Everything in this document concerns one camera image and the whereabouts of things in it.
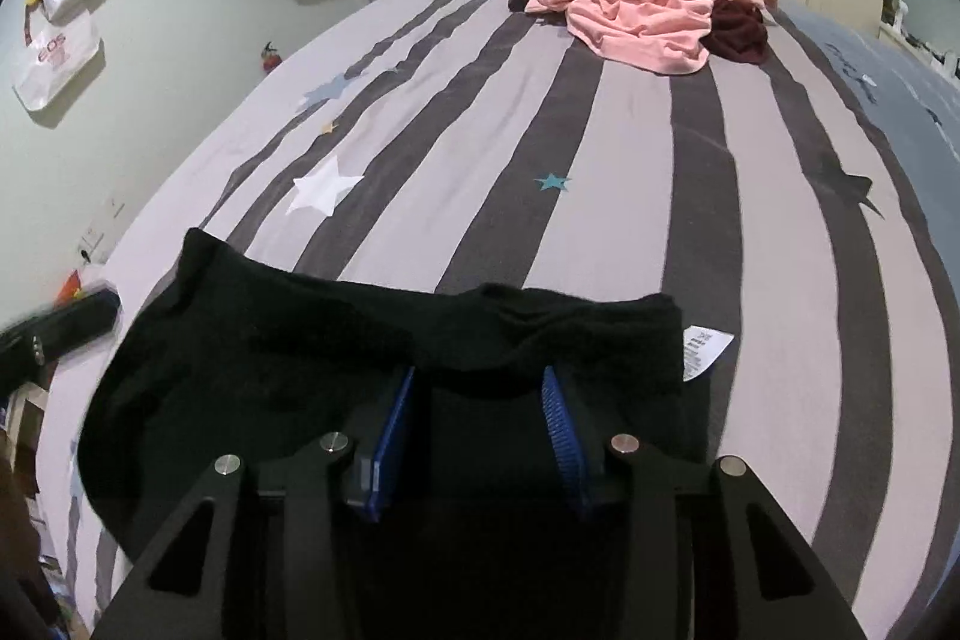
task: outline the bed sheet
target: bed sheet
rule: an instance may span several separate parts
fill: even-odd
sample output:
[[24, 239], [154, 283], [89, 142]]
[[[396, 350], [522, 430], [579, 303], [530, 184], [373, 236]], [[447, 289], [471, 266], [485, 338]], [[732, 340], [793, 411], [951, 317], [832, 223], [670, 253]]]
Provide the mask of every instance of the bed sheet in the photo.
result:
[[[104, 271], [118, 338], [194, 226], [326, 279], [664, 290], [686, 324], [736, 335], [692, 381], [707, 456], [746, 458], [868, 637], [899, 636], [960, 519], [960, 96], [880, 42], [785, 12], [764, 66], [662, 77], [506, 0], [371, 4], [267, 77], [136, 218]], [[294, 179], [333, 155], [364, 179], [333, 215], [290, 210]], [[37, 455], [88, 624], [128, 568], [72, 458], [115, 341], [59, 368]]]

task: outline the metal screw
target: metal screw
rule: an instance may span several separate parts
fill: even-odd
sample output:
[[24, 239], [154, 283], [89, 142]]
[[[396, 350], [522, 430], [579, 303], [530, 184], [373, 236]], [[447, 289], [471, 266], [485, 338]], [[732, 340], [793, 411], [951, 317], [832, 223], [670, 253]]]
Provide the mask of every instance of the metal screw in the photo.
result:
[[747, 463], [739, 456], [724, 456], [720, 459], [720, 471], [730, 477], [743, 477], [747, 474]]
[[328, 453], [339, 453], [349, 445], [350, 438], [344, 432], [327, 432], [320, 437], [320, 448]]
[[37, 362], [37, 366], [43, 366], [46, 363], [46, 357], [43, 355], [43, 343], [37, 335], [34, 335], [32, 347], [34, 347], [34, 360]]
[[640, 449], [640, 440], [632, 434], [616, 434], [611, 439], [610, 446], [618, 453], [636, 453]]
[[234, 456], [233, 453], [220, 456], [213, 462], [213, 468], [221, 475], [232, 475], [240, 469], [240, 456]]

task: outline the red decoration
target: red decoration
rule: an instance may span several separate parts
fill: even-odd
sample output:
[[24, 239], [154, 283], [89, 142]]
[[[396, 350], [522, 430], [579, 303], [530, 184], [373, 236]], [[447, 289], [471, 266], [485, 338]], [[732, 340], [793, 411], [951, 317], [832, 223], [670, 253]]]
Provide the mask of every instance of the red decoration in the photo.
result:
[[263, 70], [268, 74], [283, 62], [280, 53], [272, 48], [271, 43], [271, 41], [267, 41], [267, 46], [265, 46], [260, 53], [260, 59], [263, 61]]

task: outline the clothing label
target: clothing label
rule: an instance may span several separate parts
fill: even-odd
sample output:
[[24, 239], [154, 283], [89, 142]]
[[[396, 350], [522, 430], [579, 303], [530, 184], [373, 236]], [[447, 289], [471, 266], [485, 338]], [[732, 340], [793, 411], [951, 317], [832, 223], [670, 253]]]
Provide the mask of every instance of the clothing label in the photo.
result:
[[702, 375], [733, 342], [733, 334], [690, 325], [683, 330], [683, 382]]

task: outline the wall outlet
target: wall outlet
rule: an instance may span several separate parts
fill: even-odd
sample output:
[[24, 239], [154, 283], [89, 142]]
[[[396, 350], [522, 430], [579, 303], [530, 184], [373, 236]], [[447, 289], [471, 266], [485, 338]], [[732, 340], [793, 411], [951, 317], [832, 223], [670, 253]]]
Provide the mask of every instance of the wall outlet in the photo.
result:
[[127, 203], [117, 195], [104, 201], [90, 225], [77, 242], [80, 263], [106, 263], [126, 229]]

